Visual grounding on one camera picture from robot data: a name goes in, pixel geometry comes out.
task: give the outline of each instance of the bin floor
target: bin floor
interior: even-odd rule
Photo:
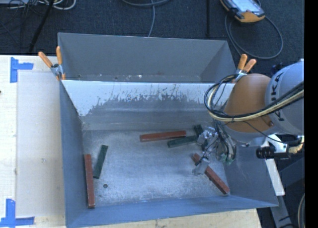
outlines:
[[[108,146],[100,178],[94,179],[97,207],[223,195],[206,175],[192,174],[191,156],[202,153],[198,144],[169,148],[168,140],[141,142],[139,136],[147,133],[155,132],[83,131],[84,153],[91,154],[93,167],[101,146]],[[227,184],[223,164],[213,159],[210,167]]]

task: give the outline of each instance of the clamp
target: clamp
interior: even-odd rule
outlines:
[[[238,63],[238,68],[236,70],[236,74],[238,76],[233,80],[234,82],[238,82],[243,76],[247,75],[247,73],[252,69],[252,67],[256,64],[256,59],[251,59],[247,62],[247,55],[242,54]]]
[[[55,75],[57,80],[66,79],[66,75],[62,67],[63,61],[60,46],[56,47],[56,56],[58,59],[58,63],[55,65],[49,60],[49,58],[43,52],[40,51],[38,55],[43,60],[43,62],[51,69],[52,73]]]

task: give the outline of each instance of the gray bin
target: gray bin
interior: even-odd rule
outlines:
[[[231,165],[211,168],[223,195],[194,176],[196,143],[169,148],[140,142],[145,133],[209,125],[203,103],[213,83],[235,72],[226,41],[59,33],[66,80],[60,83],[66,226],[69,228],[274,207],[277,197],[255,148],[238,146]],[[84,154],[108,150],[96,206],[87,207]]]

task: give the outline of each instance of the blue tape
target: blue tape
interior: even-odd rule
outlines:
[[[5,218],[1,218],[0,227],[15,228],[16,226],[28,226],[34,224],[34,217],[15,218],[15,201],[6,199]]]
[[[19,64],[19,60],[11,57],[10,83],[18,81],[18,70],[32,70],[32,63]]]

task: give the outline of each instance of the red wooden block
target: red wooden block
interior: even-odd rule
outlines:
[[[186,137],[187,132],[182,131],[174,131],[174,132],[163,132],[163,133],[153,133],[153,134],[144,134],[140,135],[141,142],[151,142],[151,141],[160,141],[160,140],[167,140],[173,138],[181,138]]]
[[[194,162],[198,162],[200,160],[199,154],[195,153],[192,156],[192,160]],[[217,188],[223,193],[228,194],[230,192],[229,187],[224,183],[224,181],[214,172],[214,170],[211,167],[207,167],[205,170],[205,174],[208,176],[208,178],[217,186]]]
[[[93,181],[93,167],[91,164],[91,155],[85,154],[85,173],[87,185],[87,201],[89,208],[95,208],[95,195],[94,195],[94,181]]]

